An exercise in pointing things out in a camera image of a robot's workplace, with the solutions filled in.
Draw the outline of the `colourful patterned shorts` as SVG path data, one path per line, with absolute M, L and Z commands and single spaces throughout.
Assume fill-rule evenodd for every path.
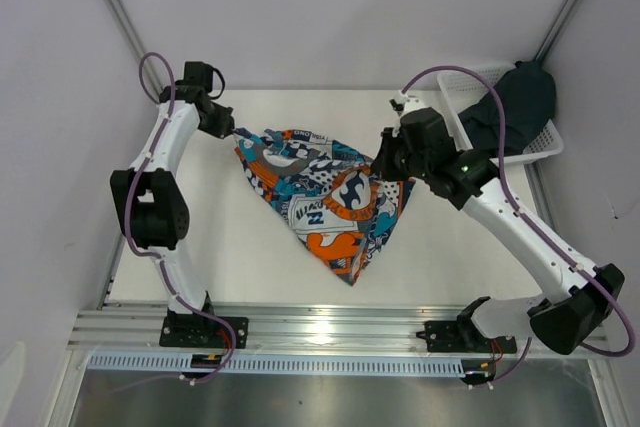
M 414 180 L 386 181 L 372 159 L 308 130 L 239 128 L 235 153 L 252 189 L 347 285 L 388 243 Z

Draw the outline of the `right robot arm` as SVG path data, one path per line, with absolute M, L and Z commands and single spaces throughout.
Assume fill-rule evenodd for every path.
M 492 338 L 535 337 L 569 355 L 616 308 L 624 275 L 613 264 L 597 266 L 571 249 L 548 225 L 519 205 L 490 156 L 459 150 L 442 115 L 431 107 L 402 108 L 381 133 L 372 165 L 387 181 L 419 179 L 431 192 L 487 229 L 539 286 L 536 297 L 481 297 L 460 314 L 458 342 L 479 350 Z

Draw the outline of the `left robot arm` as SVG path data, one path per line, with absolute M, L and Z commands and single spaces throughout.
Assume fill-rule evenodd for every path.
M 176 180 L 184 151 L 200 130 L 216 139 L 234 131 L 233 109 L 215 102 L 202 88 L 163 92 L 158 116 L 142 151 L 109 183 L 122 234 L 130 251 L 150 260 L 168 297 L 168 309 L 189 315 L 182 335 L 197 347 L 216 337 L 217 323 L 201 313 L 208 293 L 186 246 L 190 212 Z

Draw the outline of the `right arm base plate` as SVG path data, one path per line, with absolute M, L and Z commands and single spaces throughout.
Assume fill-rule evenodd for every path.
M 457 320 L 430 320 L 423 323 L 415 337 L 424 341 L 430 353 L 461 354 L 515 354 L 517 344 L 513 338 L 485 337 L 469 322 Z

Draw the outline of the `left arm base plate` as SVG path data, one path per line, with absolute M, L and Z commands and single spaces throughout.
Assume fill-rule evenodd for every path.
M 231 342 L 226 327 L 196 314 L 175 314 L 164 318 L 159 337 L 161 347 L 222 349 Z

